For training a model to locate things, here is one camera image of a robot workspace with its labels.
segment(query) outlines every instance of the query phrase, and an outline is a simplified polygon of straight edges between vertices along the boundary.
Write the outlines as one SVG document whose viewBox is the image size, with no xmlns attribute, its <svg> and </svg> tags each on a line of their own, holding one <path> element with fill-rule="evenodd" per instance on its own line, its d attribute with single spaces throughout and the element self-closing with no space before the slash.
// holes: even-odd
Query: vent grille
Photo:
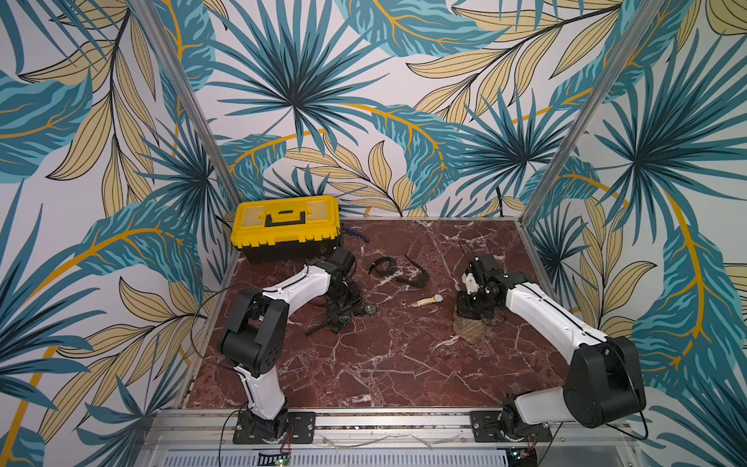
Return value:
<svg viewBox="0 0 747 467">
<path fill-rule="evenodd" d="M 254 467 L 259 451 L 230 450 L 220 455 L 223 467 Z M 217 467 L 218 451 L 169 451 L 163 467 Z M 493 449 L 293 449 L 292 466 L 303 467 L 507 467 L 506 452 Z"/>
</svg>

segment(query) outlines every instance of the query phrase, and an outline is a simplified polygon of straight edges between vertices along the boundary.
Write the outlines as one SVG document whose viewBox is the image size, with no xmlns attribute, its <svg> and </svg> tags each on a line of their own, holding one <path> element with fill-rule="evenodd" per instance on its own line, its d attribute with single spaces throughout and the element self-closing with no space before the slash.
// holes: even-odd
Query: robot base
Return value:
<svg viewBox="0 0 747 467">
<path fill-rule="evenodd" d="M 314 440 L 315 421 L 314 412 L 288 412 L 287 403 L 273 420 L 265 420 L 247 410 L 238 415 L 233 443 L 256 445 L 285 442 L 292 428 L 292 444 L 310 445 Z"/>
</svg>

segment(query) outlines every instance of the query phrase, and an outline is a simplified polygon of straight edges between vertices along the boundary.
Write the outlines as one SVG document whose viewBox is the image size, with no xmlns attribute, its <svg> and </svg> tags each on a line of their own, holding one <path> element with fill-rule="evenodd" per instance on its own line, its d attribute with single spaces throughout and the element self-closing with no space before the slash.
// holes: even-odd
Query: toolbox lid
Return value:
<svg viewBox="0 0 747 467">
<path fill-rule="evenodd" d="M 236 209 L 231 242 L 237 248 L 281 241 L 321 241 L 340 234 L 340 211 L 331 196 L 250 201 Z"/>
</svg>

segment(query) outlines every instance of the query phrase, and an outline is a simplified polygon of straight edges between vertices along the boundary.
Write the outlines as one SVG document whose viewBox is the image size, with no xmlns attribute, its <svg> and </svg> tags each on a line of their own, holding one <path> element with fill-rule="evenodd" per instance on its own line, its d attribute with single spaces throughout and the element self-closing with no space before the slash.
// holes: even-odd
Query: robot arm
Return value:
<svg viewBox="0 0 747 467">
<path fill-rule="evenodd" d="M 480 319 L 492 312 L 486 310 L 505 304 L 539 331 L 570 366 L 563 386 L 503 402 L 500 427 L 506 437 L 523 438 L 545 422 L 578 421 L 594 428 L 645 408 L 638 351 L 627 338 L 610 338 L 587 325 L 537 284 L 521 274 L 504 273 L 492 255 L 471 261 L 463 279 L 468 296 L 459 301 L 462 316 L 471 313 Z"/>
<path fill-rule="evenodd" d="M 247 287 L 239 292 L 217 348 L 239 374 L 249 409 L 266 433 L 263 438 L 278 439 L 287 423 L 288 405 L 275 365 L 282 352 L 288 317 L 322 295 L 338 301 L 359 299 L 357 288 L 345 281 L 354 263 L 352 253 L 337 248 L 328 260 L 314 260 L 277 285 L 262 290 Z M 251 320 L 261 320 L 258 328 Z"/>
</svg>

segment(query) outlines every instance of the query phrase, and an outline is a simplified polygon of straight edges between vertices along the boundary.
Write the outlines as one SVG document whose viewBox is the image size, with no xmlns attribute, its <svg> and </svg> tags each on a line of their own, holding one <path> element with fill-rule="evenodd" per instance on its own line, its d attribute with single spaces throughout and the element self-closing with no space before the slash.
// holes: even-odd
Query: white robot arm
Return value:
<svg viewBox="0 0 747 467">
<path fill-rule="evenodd" d="M 504 273 L 492 255 L 470 261 L 463 276 L 457 314 L 492 318 L 505 305 L 542 334 L 570 365 L 563 386 L 503 401 L 500 429 L 521 439 L 545 422 L 578 421 L 593 428 L 645 408 L 636 347 L 625 337 L 610 338 L 552 300 L 521 274 Z"/>
</svg>

